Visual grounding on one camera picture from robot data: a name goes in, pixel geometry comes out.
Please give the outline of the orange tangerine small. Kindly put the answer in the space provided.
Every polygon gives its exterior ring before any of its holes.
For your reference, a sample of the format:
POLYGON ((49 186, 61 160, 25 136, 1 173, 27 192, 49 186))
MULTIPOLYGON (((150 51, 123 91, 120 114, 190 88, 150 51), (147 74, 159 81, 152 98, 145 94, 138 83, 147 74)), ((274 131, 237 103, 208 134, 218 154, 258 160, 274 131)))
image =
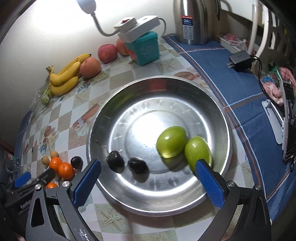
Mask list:
POLYGON ((47 185, 46 185, 46 189, 52 189, 52 188, 57 188, 57 184, 55 184, 54 182, 49 182, 47 185))

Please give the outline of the orange tangerine with stem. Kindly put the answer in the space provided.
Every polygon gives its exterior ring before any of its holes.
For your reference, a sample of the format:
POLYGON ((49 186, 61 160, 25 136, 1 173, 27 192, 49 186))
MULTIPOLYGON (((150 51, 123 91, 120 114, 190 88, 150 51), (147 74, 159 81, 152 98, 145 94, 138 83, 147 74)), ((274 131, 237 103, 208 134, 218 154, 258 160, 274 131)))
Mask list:
POLYGON ((58 167, 58 174, 64 180, 70 180, 75 175, 75 171, 70 163, 62 162, 58 167))

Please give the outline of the dark plum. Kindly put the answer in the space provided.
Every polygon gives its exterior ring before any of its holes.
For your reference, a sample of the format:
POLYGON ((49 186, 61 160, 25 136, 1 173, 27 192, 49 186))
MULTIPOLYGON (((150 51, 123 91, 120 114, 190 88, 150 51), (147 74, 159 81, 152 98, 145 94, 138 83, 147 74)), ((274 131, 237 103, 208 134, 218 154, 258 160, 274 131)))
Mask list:
POLYGON ((127 165, 130 171, 135 174, 142 174, 148 170, 146 162, 139 157, 131 157, 127 165))
POLYGON ((74 169, 77 170, 81 170, 83 167, 83 160, 80 156, 74 156, 71 160, 70 160, 70 164, 72 165, 72 167, 74 169))

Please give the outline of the dark cherry with stem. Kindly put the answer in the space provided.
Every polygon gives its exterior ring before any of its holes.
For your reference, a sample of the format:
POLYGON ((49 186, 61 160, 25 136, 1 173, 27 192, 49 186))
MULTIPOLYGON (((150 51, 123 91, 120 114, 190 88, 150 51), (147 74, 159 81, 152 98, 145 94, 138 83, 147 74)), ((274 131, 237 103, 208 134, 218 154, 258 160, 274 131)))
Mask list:
POLYGON ((106 162, 109 168, 116 173, 122 173, 125 170, 125 162, 123 160, 123 157, 120 155, 120 153, 116 150, 112 150, 111 152, 109 152, 106 146, 102 145, 99 142, 99 140, 95 140, 95 142, 107 154, 106 162))

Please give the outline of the brown longan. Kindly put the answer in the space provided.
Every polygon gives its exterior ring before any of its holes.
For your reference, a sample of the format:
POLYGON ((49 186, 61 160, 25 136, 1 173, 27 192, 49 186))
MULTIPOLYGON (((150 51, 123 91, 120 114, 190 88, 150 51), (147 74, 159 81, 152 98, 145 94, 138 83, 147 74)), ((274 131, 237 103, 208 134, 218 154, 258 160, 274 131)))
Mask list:
POLYGON ((49 165, 49 162, 50 162, 50 160, 49 160, 49 157, 48 156, 43 156, 42 157, 42 163, 43 163, 43 165, 48 166, 49 165))
POLYGON ((59 153, 56 150, 53 150, 53 151, 50 152, 50 157, 51 157, 51 159, 54 158, 54 157, 57 157, 58 158, 59 157, 59 153))

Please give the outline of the blue checked cloth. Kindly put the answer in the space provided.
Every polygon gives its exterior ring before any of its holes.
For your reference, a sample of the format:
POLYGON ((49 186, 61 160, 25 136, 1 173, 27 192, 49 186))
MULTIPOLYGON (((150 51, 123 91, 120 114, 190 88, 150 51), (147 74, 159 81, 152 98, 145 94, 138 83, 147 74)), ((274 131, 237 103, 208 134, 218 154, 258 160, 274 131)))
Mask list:
POLYGON ((229 69, 230 52, 214 40, 187 45, 175 36, 164 38, 208 84, 224 107, 245 149, 255 184, 264 188, 271 220, 275 221, 295 193, 295 171, 282 159, 271 124, 263 109, 266 96, 249 70, 229 69))

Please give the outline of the yellow banana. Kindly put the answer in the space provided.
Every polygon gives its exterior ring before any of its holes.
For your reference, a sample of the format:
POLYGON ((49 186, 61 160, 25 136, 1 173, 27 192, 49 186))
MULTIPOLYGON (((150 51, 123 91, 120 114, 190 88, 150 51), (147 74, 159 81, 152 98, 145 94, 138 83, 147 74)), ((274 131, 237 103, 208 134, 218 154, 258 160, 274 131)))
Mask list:
POLYGON ((66 70, 68 70, 74 63, 80 61, 81 63, 83 63, 87 58, 91 57, 91 54, 82 54, 80 56, 77 56, 75 59, 73 59, 72 61, 70 61, 57 75, 61 75, 64 72, 66 72, 66 70))
POLYGON ((79 77, 74 76, 71 79, 69 79, 66 83, 60 86, 54 86, 52 84, 49 84, 49 90, 55 96, 62 96, 68 93, 70 90, 72 90, 78 84, 78 82, 79 77))
POLYGON ((77 61, 74 64, 72 64, 64 73, 60 75, 54 73, 53 66, 48 66, 46 70, 49 73, 50 83, 54 86, 61 86, 62 84, 70 80, 72 77, 78 75, 80 66, 81 66, 81 62, 77 61))

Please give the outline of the yellow banana middle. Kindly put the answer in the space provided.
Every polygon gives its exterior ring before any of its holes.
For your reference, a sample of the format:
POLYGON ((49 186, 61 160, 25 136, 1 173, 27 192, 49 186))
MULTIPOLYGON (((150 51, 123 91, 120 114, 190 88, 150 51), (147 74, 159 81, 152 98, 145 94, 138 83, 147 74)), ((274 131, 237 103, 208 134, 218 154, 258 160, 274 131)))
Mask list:
POLYGON ((61 86, 62 84, 70 80, 72 77, 78 75, 80 66, 81 66, 81 62, 77 61, 74 64, 72 64, 64 73, 60 75, 54 73, 53 66, 48 66, 46 70, 49 73, 50 83, 54 86, 61 86))

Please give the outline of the large steel basin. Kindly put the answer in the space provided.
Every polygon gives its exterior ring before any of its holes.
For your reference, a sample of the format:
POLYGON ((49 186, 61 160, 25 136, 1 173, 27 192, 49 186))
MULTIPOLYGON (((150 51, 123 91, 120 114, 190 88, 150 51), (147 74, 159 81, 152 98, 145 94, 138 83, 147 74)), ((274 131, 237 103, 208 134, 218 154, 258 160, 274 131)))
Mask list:
POLYGON ((206 88, 175 76, 133 81, 100 108, 87 140, 102 170, 97 186, 113 203, 145 216, 185 212, 204 201, 196 159, 224 175, 230 123, 206 88))

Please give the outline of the white phone stand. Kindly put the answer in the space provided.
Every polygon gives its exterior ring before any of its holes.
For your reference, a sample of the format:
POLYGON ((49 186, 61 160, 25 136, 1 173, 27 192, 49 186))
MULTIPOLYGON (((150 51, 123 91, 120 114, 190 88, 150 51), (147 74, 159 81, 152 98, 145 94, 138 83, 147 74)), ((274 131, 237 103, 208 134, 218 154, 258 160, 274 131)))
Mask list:
POLYGON ((283 138, 284 138, 284 127, 283 127, 284 118, 281 116, 280 112, 278 111, 276 106, 271 102, 270 99, 262 101, 261 105, 270 122, 277 144, 282 145, 283 138))

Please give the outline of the yellow banana top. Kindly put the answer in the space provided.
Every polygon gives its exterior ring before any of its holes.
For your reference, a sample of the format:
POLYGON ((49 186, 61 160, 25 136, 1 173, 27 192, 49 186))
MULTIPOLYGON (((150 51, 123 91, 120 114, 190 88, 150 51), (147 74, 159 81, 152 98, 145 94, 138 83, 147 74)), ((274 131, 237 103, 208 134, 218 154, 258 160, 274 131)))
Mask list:
POLYGON ((64 72, 66 72, 66 70, 68 70, 74 63, 80 61, 81 63, 83 63, 87 58, 91 57, 91 54, 82 54, 80 56, 77 56, 75 59, 73 59, 72 61, 70 61, 57 75, 61 75, 64 72))

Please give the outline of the red apple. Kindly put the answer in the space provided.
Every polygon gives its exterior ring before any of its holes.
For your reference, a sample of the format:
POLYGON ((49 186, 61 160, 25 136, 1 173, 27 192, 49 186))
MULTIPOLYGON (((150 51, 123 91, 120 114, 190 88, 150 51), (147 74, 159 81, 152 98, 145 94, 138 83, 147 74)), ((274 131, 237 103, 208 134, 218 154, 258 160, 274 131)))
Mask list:
POLYGON ((117 48, 114 44, 105 44, 98 49, 98 58, 104 64, 111 63, 118 57, 117 48))
POLYGON ((121 54, 122 56, 128 56, 128 50, 126 49, 125 43, 121 40, 118 39, 116 41, 116 48, 119 54, 121 54))

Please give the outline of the red apple right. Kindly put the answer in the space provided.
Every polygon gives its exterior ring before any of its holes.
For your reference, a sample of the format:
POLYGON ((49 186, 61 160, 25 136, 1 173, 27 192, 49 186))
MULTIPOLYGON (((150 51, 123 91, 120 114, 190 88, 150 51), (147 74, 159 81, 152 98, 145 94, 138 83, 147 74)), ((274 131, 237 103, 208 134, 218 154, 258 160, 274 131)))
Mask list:
POLYGON ((116 48, 119 54, 121 54, 122 56, 128 56, 128 50, 126 49, 125 43, 121 40, 118 39, 116 41, 116 48))

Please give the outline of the pink plastic bag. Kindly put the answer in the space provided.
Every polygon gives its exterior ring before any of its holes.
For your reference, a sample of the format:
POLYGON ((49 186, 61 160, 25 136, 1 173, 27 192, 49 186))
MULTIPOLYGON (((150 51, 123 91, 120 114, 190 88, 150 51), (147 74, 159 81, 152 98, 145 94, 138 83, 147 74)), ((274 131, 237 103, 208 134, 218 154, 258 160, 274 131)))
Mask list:
POLYGON ((231 46, 236 47, 239 50, 248 50, 249 42, 246 39, 239 39, 233 34, 226 34, 223 36, 223 39, 226 40, 231 46))

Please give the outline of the steel thermos kettle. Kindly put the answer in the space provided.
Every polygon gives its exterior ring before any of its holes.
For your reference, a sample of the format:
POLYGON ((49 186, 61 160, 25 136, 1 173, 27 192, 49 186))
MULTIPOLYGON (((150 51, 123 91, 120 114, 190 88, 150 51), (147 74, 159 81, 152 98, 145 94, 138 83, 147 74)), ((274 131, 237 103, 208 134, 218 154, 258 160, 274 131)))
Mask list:
POLYGON ((208 11, 205 1, 174 0, 176 39, 188 45, 208 42, 208 11))

